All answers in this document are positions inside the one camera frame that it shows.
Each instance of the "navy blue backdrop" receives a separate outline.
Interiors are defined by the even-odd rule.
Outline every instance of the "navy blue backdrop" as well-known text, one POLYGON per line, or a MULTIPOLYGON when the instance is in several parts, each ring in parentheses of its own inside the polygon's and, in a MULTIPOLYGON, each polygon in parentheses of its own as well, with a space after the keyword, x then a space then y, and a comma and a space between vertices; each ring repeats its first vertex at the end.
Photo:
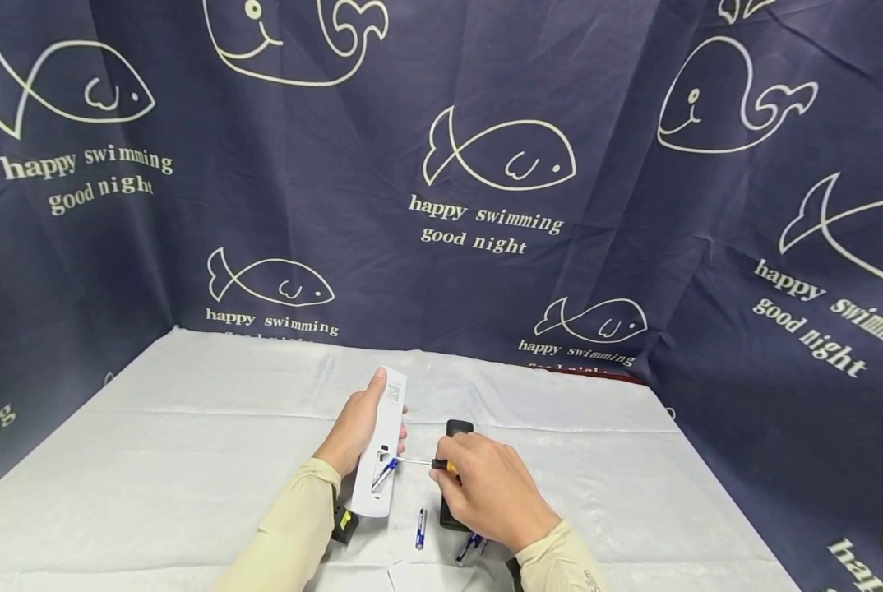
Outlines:
POLYGON ((0 475, 173 325, 628 372, 883 590, 883 0, 62 4, 0 0, 0 475))

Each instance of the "long sleeve shirt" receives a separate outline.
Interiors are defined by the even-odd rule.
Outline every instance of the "long sleeve shirt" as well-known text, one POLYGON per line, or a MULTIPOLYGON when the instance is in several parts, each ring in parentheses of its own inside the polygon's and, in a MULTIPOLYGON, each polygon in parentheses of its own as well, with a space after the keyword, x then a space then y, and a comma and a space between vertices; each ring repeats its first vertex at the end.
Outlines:
MULTIPOLYGON (((338 494, 340 475, 333 467, 304 462, 215 592, 302 591, 330 541, 334 488, 338 494)), ((589 549, 565 521, 516 559, 525 592, 608 592, 589 549)))

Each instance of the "black device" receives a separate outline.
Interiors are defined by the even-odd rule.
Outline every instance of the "black device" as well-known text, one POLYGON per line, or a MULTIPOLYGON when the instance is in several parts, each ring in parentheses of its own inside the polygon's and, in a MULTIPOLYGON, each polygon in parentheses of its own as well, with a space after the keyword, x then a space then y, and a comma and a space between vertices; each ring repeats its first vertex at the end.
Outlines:
POLYGON ((333 532, 330 533, 330 538, 337 543, 349 544, 349 539, 353 538, 358 526, 359 516, 337 503, 336 488, 333 488, 333 532))
POLYGON ((520 583, 520 562, 516 557, 511 557, 511 560, 506 562, 506 570, 511 573, 511 580, 514 581, 514 592, 524 592, 524 586, 520 583))
MULTIPOLYGON (((473 431, 474 424, 471 422, 462 422, 461 419, 448 419, 448 423, 446 423, 446 427, 444 428, 446 436, 454 436, 455 434, 470 434, 473 431)), ((460 476, 456 476, 455 479, 461 481, 460 476)), ((461 524, 458 520, 455 520, 455 517, 451 515, 451 510, 448 509, 448 502, 444 500, 444 497, 441 498, 439 524, 443 529, 471 532, 471 529, 466 527, 466 525, 461 524)))

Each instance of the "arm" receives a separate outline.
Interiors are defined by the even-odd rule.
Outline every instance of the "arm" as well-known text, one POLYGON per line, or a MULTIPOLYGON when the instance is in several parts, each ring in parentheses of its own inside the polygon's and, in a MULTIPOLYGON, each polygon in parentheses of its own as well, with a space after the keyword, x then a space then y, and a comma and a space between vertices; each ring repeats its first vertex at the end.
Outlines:
POLYGON ((599 566, 566 520, 545 538, 518 551, 520 577, 529 592, 606 592, 599 566))
POLYGON ((340 474, 327 462, 300 465, 215 592, 303 590, 333 532, 333 488, 340 492, 340 474))
MULTIPOLYGON (((326 440, 300 465, 215 592, 299 592, 313 578, 334 528, 334 488, 340 494, 372 438, 385 387, 386 370, 378 368, 365 391, 349 395, 326 440)), ((399 454, 405 436, 403 426, 399 454)))

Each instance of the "white device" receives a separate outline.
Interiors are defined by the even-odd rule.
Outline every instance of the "white device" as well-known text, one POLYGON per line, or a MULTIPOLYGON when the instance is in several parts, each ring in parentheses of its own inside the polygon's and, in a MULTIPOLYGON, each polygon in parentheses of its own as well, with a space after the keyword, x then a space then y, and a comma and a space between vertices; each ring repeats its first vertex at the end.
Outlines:
POLYGON ((402 428, 402 409, 405 404, 405 375, 386 368, 386 389, 381 394, 377 407, 377 426, 372 431, 372 440, 359 457, 353 497, 349 499, 349 510, 356 515, 371 518, 385 518, 392 501, 392 484, 395 471, 386 476, 376 491, 372 482, 381 470, 394 459, 399 446, 399 430, 402 428))

